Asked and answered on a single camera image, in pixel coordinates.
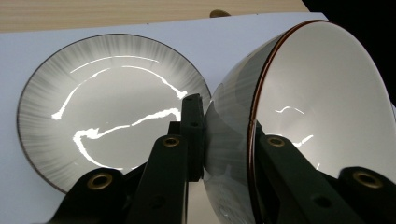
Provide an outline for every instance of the brass screw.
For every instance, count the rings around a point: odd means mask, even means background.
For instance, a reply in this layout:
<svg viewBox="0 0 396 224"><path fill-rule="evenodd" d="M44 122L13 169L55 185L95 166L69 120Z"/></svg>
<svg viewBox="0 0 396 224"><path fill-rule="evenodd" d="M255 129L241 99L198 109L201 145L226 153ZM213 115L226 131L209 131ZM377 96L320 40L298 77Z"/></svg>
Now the brass screw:
<svg viewBox="0 0 396 224"><path fill-rule="evenodd" d="M163 139L163 145L166 147L175 147L180 143L180 140L175 137L168 137Z"/></svg>
<svg viewBox="0 0 396 224"><path fill-rule="evenodd" d="M285 146L285 142L278 137L269 137L267 139L268 144L270 144L273 147L283 147Z"/></svg>
<svg viewBox="0 0 396 224"><path fill-rule="evenodd" d="M113 176L108 173L99 173L93 175L90 180L88 180L87 186L89 189L98 190L105 189L113 181Z"/></svg>
<svg viewBox="0 0 396 224"><path fill-rule="evenodd" d="M353 178L360 184L371 189L380 189L384 186L382 184L382 181L379 180L376 176L363 171L357 171L353 173Z"/></svg>

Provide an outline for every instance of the black background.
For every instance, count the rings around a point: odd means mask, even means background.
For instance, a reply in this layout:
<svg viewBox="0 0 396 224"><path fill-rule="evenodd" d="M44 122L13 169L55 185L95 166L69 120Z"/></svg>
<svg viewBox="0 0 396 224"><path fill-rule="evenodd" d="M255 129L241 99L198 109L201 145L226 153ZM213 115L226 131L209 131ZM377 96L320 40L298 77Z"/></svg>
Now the black background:
<svg viewBox="0 0 396 224"><path fill-rule="evenodd" d="M303 0L311 12L323 13L353 34L375 62L396 105L396 1Z"/></svg>

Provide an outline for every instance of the brown rim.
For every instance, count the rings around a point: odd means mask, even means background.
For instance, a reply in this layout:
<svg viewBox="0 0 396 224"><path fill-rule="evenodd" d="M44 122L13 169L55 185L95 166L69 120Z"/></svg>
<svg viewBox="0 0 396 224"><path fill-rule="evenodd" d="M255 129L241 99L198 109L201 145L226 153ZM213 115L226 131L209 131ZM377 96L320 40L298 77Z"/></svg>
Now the brown rim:
<svg viewBox="0 0 396 224"><path fill-rule="evenodd" d="M265 80L265 77L268 73L268 69L276 56L276 53L279 51L280 47L283 43L291 36L295 31L300 29L307 24L311 24L314 22L328 22L324 20L312 20L312 21L305 21L296 26L290 28L285 34L283 34L280 39L276 42L275 46L271 50L270 54L268 55L265 63L262 67L262 71L259 76L259 80L256 85L256 90L254 91L253 100L251 103L251 110L249 115L249 124L247 126L247 184L248 190L250 194L250 203L252 207L253 216L256 220L256 223L263 223L262 215L259 207L258 201L258 193L256 190L256 176L254 172L254 136L255 136L255 126L256 126L256 114L257 109L259 106L260 95L262 93L262 86Z"/></svg>

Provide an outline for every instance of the white plate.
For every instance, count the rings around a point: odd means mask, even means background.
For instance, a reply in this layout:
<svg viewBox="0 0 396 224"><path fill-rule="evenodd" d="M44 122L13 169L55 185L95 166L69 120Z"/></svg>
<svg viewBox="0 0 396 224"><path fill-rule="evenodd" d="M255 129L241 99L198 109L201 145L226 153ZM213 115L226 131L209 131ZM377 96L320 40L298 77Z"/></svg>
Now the white plate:
<svg viewBox="0 0 396 224"><path fill-rule="evenodd" d="M183 97L210 99L182 55L137 35L99 35L60 49L22 93L18 131L29 162L67 192L98 167L124 174L147 161L154 141L180 120Z"/></svg>

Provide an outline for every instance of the white surface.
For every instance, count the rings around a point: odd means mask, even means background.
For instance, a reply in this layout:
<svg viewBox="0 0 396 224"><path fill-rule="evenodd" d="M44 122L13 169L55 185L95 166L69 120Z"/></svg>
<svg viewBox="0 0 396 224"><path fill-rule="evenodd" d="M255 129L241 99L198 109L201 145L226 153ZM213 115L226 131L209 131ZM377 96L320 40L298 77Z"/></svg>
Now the white surface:
<svg viewBox="0 0 396 224"><path fill-rule="evenodd" d="M269 39L320 13L270 13L198 21L0 35L0 224L48 221L64 194L45 182L24 157L16 113L22 89L37 67L58 49L102 34L156 39L180 52L204 76L213 93L242 58ZM191 184L189 223L216 223L202 182Z"/></svg>

